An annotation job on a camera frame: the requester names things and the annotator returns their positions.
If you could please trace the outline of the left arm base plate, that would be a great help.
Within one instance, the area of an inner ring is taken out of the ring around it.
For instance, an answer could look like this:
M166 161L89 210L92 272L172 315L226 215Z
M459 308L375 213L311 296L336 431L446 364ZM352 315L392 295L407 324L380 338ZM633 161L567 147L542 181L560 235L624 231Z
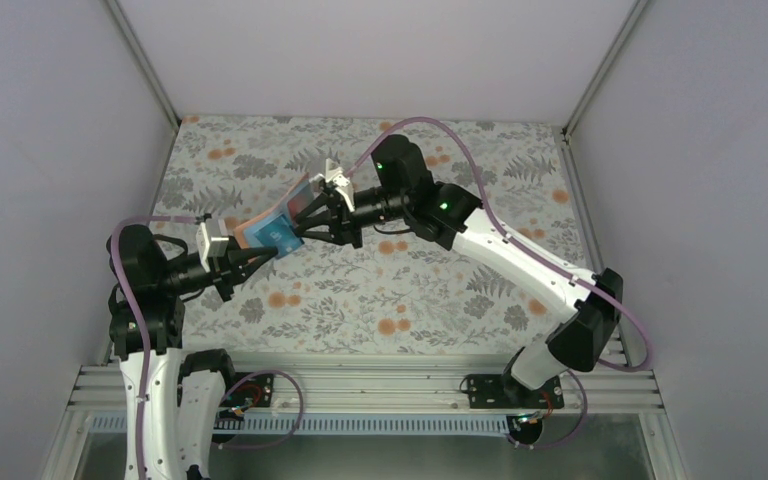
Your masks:
M274 375L256 376L236 387L220 403L221 417L242 418L249 410L272 405Z

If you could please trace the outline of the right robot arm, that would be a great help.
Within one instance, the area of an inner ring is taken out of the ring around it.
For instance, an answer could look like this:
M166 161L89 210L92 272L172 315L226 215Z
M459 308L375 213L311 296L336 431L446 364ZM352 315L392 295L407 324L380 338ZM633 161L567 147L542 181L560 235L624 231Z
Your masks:
M616 303L624 280L567 264L492 216L489 206L461 186L434 180L420 148L400 134L371 152L380 184L359 192L328 163L320 194L295 217L295 233L334 245L363 243L363 230L401 219L417 237L478 261L560 314L547 339L522 347L501 384L504 399L525 407L565 370L590 372L619 322Z

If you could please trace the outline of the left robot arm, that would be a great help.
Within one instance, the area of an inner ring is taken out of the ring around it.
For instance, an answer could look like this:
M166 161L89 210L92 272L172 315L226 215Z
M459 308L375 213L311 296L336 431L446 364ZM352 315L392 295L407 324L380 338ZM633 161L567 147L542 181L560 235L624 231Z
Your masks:
M117 284L108 300L109 336L124 382L127 479L207 479L220 405L238 391L229 353L183 348L186 304L209 289L231 299L279 253L248 247L205 219L199 247L120 225L108 240Z

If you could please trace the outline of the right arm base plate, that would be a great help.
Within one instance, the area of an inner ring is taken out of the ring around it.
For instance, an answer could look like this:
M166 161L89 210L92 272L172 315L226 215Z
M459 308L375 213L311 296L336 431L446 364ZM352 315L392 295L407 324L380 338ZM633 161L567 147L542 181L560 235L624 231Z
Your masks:
M501 374L470 374L459 391L471 409L556 409L565 406L560 379L553 377L539 389L528 389Z

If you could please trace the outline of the blue credit card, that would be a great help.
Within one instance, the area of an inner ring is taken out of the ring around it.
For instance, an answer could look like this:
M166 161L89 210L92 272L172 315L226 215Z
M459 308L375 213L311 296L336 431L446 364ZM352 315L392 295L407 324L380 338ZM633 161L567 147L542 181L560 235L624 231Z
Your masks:
M270 214L245 228L244 236L253 247L277 247L277 258L299 250L304 241L294 233L294 226L283 213Z

